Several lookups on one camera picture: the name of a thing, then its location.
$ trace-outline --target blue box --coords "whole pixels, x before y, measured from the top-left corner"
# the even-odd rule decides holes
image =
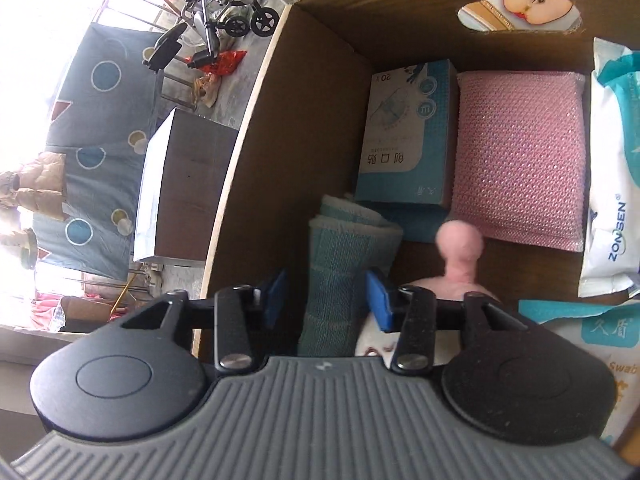
[[[449,208],[458,82],[449,60],[375,74],[355,199]]]

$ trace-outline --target brown jacket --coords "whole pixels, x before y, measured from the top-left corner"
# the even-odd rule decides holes
[[[42,152],[18,171],[0,173],[0,208],[22,206],[56,220],[65,220],[65,155]]]

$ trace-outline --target pink sponge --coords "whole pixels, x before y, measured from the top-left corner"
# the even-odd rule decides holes
[[[451,212],[486,237],[584,245],[584,76],[466,72]]]

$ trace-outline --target wheelchair wheel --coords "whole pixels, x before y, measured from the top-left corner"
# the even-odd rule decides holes
[[[280,16],[276,10],[271,7],[260,7],[254,10],[254,15],[251,17],[251,30],[256,36],[266,38],[273,35],[279,21]]]
[[[251,27],[249,21],[244,16],[231,16],[225,22],[225,30],[232,38],[242,38],[246,36]]]

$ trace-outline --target circle pattern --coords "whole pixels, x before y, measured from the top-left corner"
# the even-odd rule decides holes
[[[424,95],[431,95],[436,91],[438,87],[438,80],[431,75],[428,75],[425,79],[420,81],[418,88],[420,89],[420,93]]]
[[[124,209],[114,210],[113,213],[111,213],[111,222],[116,226],[116,229],[122,236],[127,237],[133,234],[133,222]]]
[[[66,224],[65,235],[70,244],[84,246],[94,237],[94,228],[86,220],[74,218]]]
[[[85,146],[84,148],[78,148],[76,151],[78,164],[86,170],[99,168],[106,157],[107,153],[100,146]]]
[[[129,134],[127,139],[129,146],[133,148],[133,151],[138,155],[145,155],[146,147],[149,144],[149,140],[146,137],[146,133],[142,130],[136,130]]]
[[[426,99],[418,105],[418,108],[415,112],[421,119],[431,119],[436,113],[436,108],[436,101],[434,101],[433,99]]]
[[[145,50],[142,51],[142,59],[144,59],[145,61],[149,61],[155,51],[156,51],[155,47],[148,46]]]
[[[122,79],[122,70],[115,61],[101,61],[91,70],[91,85],[98,92],[109,92]]]

